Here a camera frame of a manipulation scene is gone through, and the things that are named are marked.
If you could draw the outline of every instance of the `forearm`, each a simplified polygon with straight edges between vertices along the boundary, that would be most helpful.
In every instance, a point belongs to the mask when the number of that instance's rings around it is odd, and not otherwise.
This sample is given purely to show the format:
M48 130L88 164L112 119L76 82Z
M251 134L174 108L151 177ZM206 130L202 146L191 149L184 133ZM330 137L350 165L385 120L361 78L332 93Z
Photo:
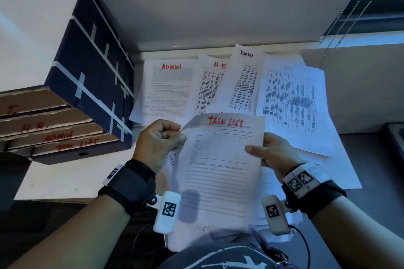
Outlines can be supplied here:
M341 196L311 220L341 265L404 268L404 240Z
M101 269L128 221L129 215L118 202L98 196L10 269Z

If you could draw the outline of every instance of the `window frame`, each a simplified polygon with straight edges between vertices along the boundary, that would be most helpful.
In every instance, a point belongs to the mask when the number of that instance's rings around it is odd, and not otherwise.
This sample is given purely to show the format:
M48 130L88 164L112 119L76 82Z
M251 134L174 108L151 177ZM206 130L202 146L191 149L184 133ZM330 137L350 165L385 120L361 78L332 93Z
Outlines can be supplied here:
M330 26L325 35L335 35L344 24L358 0L351 0L344 12ZM358 6L352 12L339 34L387 32L404 30L404 0L373 0L355 25L349 30L352 23L359 17L369 0L359 0Z

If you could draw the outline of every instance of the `black wristband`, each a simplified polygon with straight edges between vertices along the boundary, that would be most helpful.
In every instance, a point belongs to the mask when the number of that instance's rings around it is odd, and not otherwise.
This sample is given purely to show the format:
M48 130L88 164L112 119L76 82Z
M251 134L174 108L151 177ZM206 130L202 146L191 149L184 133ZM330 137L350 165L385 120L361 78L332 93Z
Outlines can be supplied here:
M286 185L282 185L282 189L285 192L289 207L306 213L309 219L313 218L333 200L342 195L347 196L346 192L332 180L318 185L300 199Z
M145 208L145 202L155 196L155 174L144 163L129 160L111 178L98 195L108 195L133 216Z

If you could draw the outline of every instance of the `dark floor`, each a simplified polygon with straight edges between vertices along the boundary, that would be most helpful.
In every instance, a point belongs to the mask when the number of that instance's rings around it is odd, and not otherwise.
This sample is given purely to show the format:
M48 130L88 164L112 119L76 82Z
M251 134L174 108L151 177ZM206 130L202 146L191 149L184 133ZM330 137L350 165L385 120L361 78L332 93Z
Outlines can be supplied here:
M404 181L381 141L376 134L342 135L341 140L364 187L349 191L348 197L376 221L404 237ZM5 210L0 212L0 269L7 268L83 207L80 204L19 201L7 210L27 168L24 162L12 164L11 161L10 158L0 161L0 210ZM154 259L164 248L163 236L152 230L154 217L155 210L148 209L129 222L106 268L152 267ZM140 233L134 245L130 262L134 238L147 223L149 226ZM312 269L340 268L306 217L299 228L310 246ZM285 251L300 268L306 267L307 252L299 236L294 236L291 242L274 246Z

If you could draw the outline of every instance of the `t-shirt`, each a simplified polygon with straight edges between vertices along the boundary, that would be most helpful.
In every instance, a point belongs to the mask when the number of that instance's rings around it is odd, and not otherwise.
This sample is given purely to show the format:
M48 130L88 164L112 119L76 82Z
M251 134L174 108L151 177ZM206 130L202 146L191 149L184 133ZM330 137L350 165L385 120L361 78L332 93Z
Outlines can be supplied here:
M158 269L272 269L275 262L254 246L210 244L192 246L166 259Z

